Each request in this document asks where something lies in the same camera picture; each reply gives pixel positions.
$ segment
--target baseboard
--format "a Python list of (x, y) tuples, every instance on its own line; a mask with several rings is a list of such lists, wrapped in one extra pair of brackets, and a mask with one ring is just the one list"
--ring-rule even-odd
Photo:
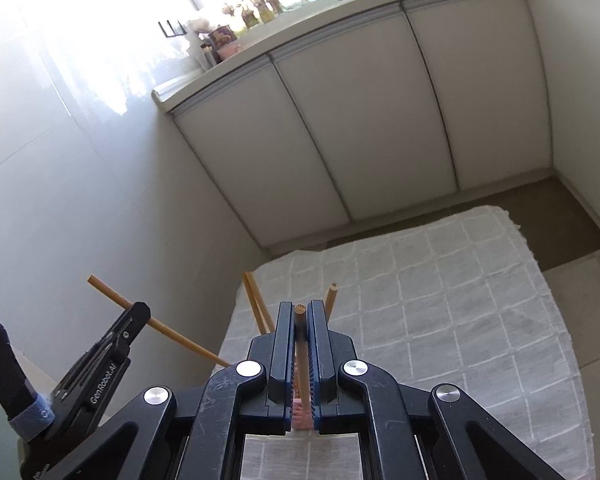
[(400, 222), (408, 218), (413, 218), (415, 216), (431, 213), (433, 211), (438, 211), (440, 209), (461, 204), (463, 202), (477, 200), (485, 196), (513, 189), (514, 187), (524, 186), (525, 184), (531, 184), (549, 176), (554, 176), (555, 174), (556, 173), (553, 168), (529, 171), (527, 173), (512, 176), (510, 178), (506, 178), (498, 182), (492, 182), (484, 186), (476, 187), (473, 189), (465, 189), (462, 191), (452, 193), (450, 195), (438, 197), (427, 202), (422, 202), (413, 206), (409, 206), (405, 209), (401, 209), (400, 211), (387, 213), (374, 218), (360, 220), (345, 226), (336, 227), (333, 229), (321, 231), (299, 238), (294, 238), (293, 240), (279, 242), (277, 244), (272, 245), (271, 247), (268, 247), (267, 249), (270, 251), (274, 258), (296, 249), (324, 249), (325, 247), (320, 246), (325, 245), (327, 242), (335, 240), (337, 238), (351, 236), (357, 233), (361, 233), (363, 231), (367, 231), (369, 229), (375, 229), (385, 225), (393, 224), (395, 222)]

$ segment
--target wooden stick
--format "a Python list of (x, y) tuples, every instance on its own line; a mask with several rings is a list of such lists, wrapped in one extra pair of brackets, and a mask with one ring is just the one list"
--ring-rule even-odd
[[(104, 294), (111, 301), (117, 303), (119, 306), (121, 306), (125, 310), (128, 308), (131, 308), (133, 306), (133, 303), (131, 303), (129, 300), (127, 300), (123, 296), (120, 296), (115, 290), (110, 288), (110, 286), (106, 285), (105, 283), (101, 282), (93, 274), (91, 276), (89, 276), (89, 279), (87, 280), (87, 282), (91, 286), (94, 286), (97, 290), (99, 290), (102, 294)], [(160, 322), (157, 319), (155, 319), (155, 317), (152, 317), (151, 319), (149, 319), (149, 321), (147, 322), (147, 325), (155, 328), (158, 332), (167, 336), (169, 339), (175, 341), (176, 343), (181, 344), (182, 346), (184, 346), (184, 348), (191, 350), (192, 352), (194, 352), (202, 357), (211, 359), (213, 362), (215, 362), (218, 365), (221, 365), (223, 367), (231, 366), (231, 364), (228, 363), (227, 361), (225, 361), (224, 359), (219, 358), (213, 352), (210, 352), (209, 350), (207, 350), (206, 348), (203, 348), (199, 344), (194, 343), (192, 340), (187, 339), (181, 333), (176, 332), (175, 330), (166, 326), (163, 322)]]
[(327, 299), (324, 301), (324, 313), (327, 317), (327, 323), (331, 317), (331, 311), (333, 310), (333, 305), (336, 302), (337, 293), (338, 286), (335, 283), (331, 283), (331, 286), (327, 290)]
[(258, 326), (260, 335), (266, 334), (267, 327), (264, 326), (262, 313), (260, 311), (260, 307), (258, 306), (258, 302), (256, 301), (256, 297), (253, 294), (253, 289), (251, 288), (251, 283), (249, 282), (246, 272), (242, 273), (242, 283), (244, 285), (244, 290), (247, 292), (247, 297), (249, 298), (249, 303), (251, 304), (251, 311), (253, 312), (253, 319), (256, 320), (256, 325)]
[(258, 307), (260, 308), (260, 313), (262, 314), (262, 317), (264, 318), (264, 322), (267, 324), (267, 328), (269, 329), (269, 332), (275, 332), (276, 325), (273, 323), (273, 319), (271, 319), (271, 314), (269, 313), (269, 309), (267, 308), (267, 305), (264, 303), (264, 299), (262, 297), (262, 294), (260, 293), (258, 284), (256, 283), (256, 280), (253, 277), (253, 272), (245, 272), (245, 275), (247, 276), (247, 280), (249, 280), (249, 284), (251, 285), (251, 290), (253, 292), (253, 297), (255, 298), (256, 303), (258, 304)]
[(298, 370), (294, 382), (298, 382), (302, 410), (311, 410), (311, 391), (309, 389), (309, 354), (306, 344), (306, 307), (294, 307), (294, 322), (296, 324), (296, 364)]

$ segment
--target white cabinet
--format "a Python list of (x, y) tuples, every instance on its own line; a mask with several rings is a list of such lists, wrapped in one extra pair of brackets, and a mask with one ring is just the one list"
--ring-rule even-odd
[(422, 56), (398, 5), (274, 52), (354, 219), (456, 190)]
[(542, 62), (525, 1), (412, 5), (461, 189), (550, 167)]
[(247, 65), (194, 99), (176, 122), (261, 246), (348, 221), (271, 64)]
[(600, 0), (529, 0), (544, 58), (554, 165), (600, 216)]

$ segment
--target floor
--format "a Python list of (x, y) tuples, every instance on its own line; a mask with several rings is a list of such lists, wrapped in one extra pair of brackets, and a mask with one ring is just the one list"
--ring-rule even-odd
[(544, 272), (580, 365), (600, 479), (600, 250)]
[(600, 231), (557, 178), (334, 240), (329, 247), (423, 225), (483, 204), (507, 210), (520, 226), (564, 317), (587, 396), (600, 479)]
[(511, 220), (520, 226), (520, 232), (543, 272), (600, 249), (600, 230), (557, 177), (338, 238), (332, 240), (328, 248), (428, 224), (479, 205), (496, 205), (509, 211)]

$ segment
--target grid patterned cloth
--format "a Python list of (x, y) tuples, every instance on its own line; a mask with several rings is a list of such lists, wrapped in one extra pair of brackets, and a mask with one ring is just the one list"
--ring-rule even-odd
[[(330, 330), (399, 383), (460, 386), (567, 480), (594, 480), (589, 415), (571, 338), (524, 238), (481, 206), (321, 252), (295, 251), (256, 279), (272, 316), (339, 286)], [(244, 288), (220, 356), (258, 335)], [(355, 436), (248, 437), (242, 478), (361, 479)]]

